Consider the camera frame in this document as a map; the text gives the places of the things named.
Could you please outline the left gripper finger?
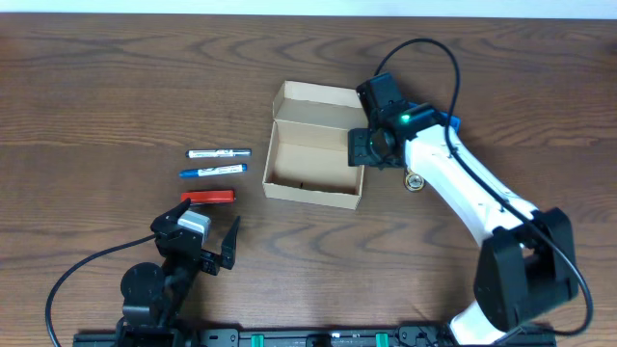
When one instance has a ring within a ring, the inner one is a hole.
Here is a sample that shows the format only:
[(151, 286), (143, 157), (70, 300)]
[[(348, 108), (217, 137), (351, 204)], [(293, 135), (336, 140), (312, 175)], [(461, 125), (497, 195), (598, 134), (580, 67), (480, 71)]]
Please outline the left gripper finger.
[(150, 225), (150, 230), (156, 235), (170, 235), (178, 229), (178, 220), (189, 210), (190, 199), (183, 200), (176, 207), (156, 217)]
[(221, 267), (231, 270), (235, 264), (237, 235), (241, 217), (237, 216), (221, 244)]

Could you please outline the cardboard box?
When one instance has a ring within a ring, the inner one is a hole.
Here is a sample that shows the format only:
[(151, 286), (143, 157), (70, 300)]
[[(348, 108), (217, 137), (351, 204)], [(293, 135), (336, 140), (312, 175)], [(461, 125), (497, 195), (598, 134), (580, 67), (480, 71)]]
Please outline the cardboard box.
[(356, 209), (364, 166), (348, 165), (348, 132), (365, 127), (353, 89), (283, 82), (273, 100), (265, 196)]

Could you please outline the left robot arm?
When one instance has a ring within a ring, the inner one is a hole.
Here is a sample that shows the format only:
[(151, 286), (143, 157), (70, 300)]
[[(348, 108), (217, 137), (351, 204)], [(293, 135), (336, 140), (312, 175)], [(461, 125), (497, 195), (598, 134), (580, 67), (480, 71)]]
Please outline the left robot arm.
[(213, 253), (202, 246), (211, 220), (190, 209), (186, 199), (156, 217), (150, 225), (162, 265), (142, 262), (121, 279), (123, 326), (116, 346), (199, 346), (200, 334), (179, 319), (179, 313), (200, 273), (216, 276), (235, 264), (237, 217)]

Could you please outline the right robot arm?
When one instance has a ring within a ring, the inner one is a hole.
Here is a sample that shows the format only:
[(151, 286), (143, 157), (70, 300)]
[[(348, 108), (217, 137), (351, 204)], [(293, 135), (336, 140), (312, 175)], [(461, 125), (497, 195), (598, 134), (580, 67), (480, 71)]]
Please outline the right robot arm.
[(391, 74), (356, 93), (368, 125), (349, 131), (348, 164), (402, 169), (410, 191), (430, 184), (480, 248), (475, 300), (448, 324), (453, 342), (510, 342), (576, 297), (573, 231), (563, 211), (542, 212), (509, 190), (461, 143), (459, 119), (407, 100)]

